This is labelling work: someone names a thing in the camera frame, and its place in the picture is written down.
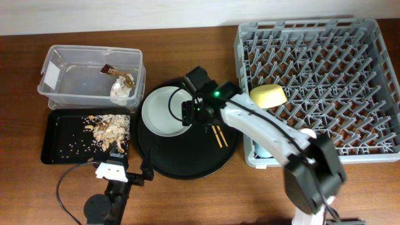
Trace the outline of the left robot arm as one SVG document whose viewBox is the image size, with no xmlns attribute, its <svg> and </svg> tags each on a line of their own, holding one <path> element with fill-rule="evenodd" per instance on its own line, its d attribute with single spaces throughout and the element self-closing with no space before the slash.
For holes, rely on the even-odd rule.
<svg viewBox="0 0 400 225">
<path fill-rule="evenodd" d="M 107 149 L 107 158 L 100 162 L 96 177 L 108 180 L 104 194 L 91 196 L 84 205 L 86 223 L 90 225 L 120 224 L 133 186 L 143 186 L 154 178 L 151 151 L 145 154 L 141 174 L 127 172 L 128 157 L 118 151 L 116 142 Z"/>
</svg>

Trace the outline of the yellow bowl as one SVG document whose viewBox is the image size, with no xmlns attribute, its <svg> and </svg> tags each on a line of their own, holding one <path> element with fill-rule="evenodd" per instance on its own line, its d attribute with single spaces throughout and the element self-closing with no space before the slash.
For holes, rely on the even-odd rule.
<svg viewBox="0 0 400 225">
<path fill-rule="evenodd" d="M 255 87 L 251 90 L 249 96 L 261 109 L 273 108 L 287 101 L 283 88 L 277 84 Z"/>
</svg>

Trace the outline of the pink cup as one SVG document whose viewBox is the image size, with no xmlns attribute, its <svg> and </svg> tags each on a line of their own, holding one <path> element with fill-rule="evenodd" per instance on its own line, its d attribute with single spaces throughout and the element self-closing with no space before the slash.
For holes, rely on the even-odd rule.
<svg viewBox="0 0 400 225">
<path fill-rule="evenodd" d="M 316 139 L 316 138 L 317 138 L 317 134 L 316 134 L 312 129 L 309 129 L 309 128 L 302 128 L 302 129 L 300 129 L 299 131 L 302 132 L 302 133 L 304 133 L 304 134 L 307 134 L 309 137 L 311 137 L 311 138 L 313 138 L 313 139 Z"/>
</svg>

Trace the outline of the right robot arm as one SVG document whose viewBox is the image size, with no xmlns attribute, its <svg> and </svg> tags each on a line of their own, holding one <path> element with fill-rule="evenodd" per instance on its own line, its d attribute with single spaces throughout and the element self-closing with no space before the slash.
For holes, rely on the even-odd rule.
<svg viewBox="0 0 400 225">
<path fill-rule="evenodd" d="M 285 193 L 295 206 L 293 224 L 324 224 L 347 177 L 331 138 L 313 138 L 261 109 L 230 81 L 217 84 L 195 67 L 182 79 L 192 98 L 182 103 L 182 124 L 220 125 L 237 129 L 261 145 L 281 165 Z"/>
</svg>

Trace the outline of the brown snack wrapper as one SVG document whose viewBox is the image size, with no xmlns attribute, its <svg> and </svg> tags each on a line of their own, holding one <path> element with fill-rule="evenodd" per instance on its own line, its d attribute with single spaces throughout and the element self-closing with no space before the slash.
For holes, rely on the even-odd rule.
<svg viewBox="0 0 400 225">
<path fill-rule="evenodd" d="M 128 74 L 126 74 L 125 72 L 118 71 L 109 64 L 104 65 L 104 67 L 101 69 L 101 73 L 113 75 L 116 76 L 117 78 L 122 77 L 124 78 L 123 84 L 125 86 L 131 89 L 135 87 L 133 78 L 130 78 Z"/>
</svg>

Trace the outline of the white napkin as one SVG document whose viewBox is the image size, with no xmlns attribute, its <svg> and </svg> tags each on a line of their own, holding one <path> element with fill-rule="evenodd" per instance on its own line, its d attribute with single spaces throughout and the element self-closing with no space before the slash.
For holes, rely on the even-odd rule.
<svg viewBox="0 0 400 225">
<path fill-rule="evenodd" d="M 128 98 L 132 89 L 124 84 L 125 80 L 124 77 L 119 76 L 110 91 L 111 102 L 120 106 L 127 105 L 127 100 L 121 100 L 121 98 Z"/>
</svg>

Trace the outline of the grey plate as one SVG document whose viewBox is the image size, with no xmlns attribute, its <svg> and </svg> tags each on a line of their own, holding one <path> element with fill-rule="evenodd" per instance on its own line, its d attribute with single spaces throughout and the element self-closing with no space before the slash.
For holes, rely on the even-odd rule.
<svg viewBox="0 0 400 225">
<path fill-rule="evenodd" d="M 145 126 L 152 133 L 162 137 L 174 137 L 185 133 L 191 127 L 183 126 L 182 122 L 174 119 L 169 112 L 169 98 L 178 89 L 176 86 L 160 87 L 144 100 L 141 116 Z"/>
</svg>

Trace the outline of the blue cup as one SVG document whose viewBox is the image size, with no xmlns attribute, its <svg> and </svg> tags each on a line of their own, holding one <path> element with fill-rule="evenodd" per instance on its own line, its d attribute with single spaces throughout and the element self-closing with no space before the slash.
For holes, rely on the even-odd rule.
<svg viewBox="0 0 400 225">
<path fill-rule="evenodd" d="M 265 150 L 262 146 L 260 146 L 257 142 L 254 142 L 254 153 L 259 158 L 271 158 L 272 155 Z"/>
</svg>

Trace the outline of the noodle food scraps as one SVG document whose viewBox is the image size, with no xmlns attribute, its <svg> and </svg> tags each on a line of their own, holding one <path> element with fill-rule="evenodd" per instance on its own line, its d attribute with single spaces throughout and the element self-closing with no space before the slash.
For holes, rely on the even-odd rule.
<svg viewBox="0 0 400 225">
<path fill-rule="evenodd" d="M 108 147 L 113 141 L 117 141 L 120 153 L 128 153 L 128 115 L 66 116 L 57 120 L 56 127 L 59 129 L 56 152 L 61 159 L 86 161 L 108 155 Z"/>
</svg>

